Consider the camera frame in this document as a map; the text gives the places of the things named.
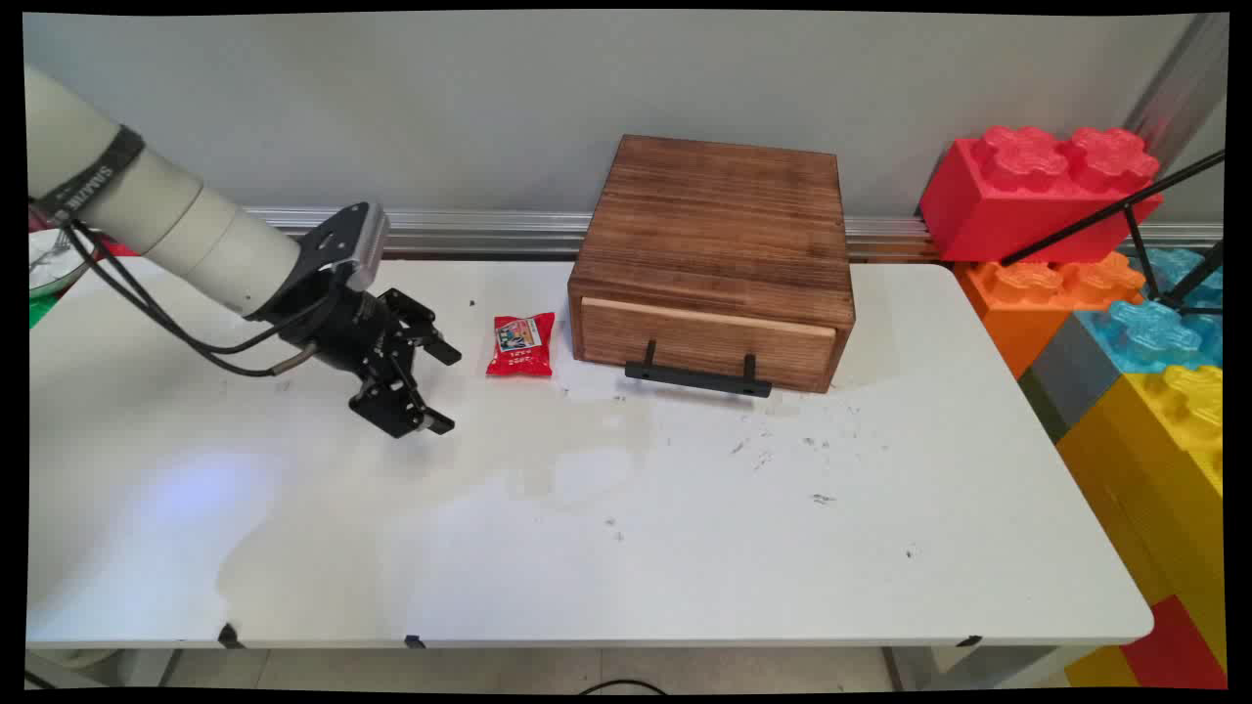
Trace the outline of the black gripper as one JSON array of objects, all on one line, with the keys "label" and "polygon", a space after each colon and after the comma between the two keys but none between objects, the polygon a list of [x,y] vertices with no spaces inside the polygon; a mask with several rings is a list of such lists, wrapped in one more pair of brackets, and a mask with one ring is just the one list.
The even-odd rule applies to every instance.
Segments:
[{"label": "black gripper", "polygon": [[444,366],[458,365],[462,353],[434,326],[434,312],[399,289],[381,297],[341,291],[339,298],[282,329],[279,338],[298,347],[313,343],[323,365],[362,380],[349,410],[391,437],[446,435],[456,427],[454,420],[424,403],[409,353],[424,351]]}]

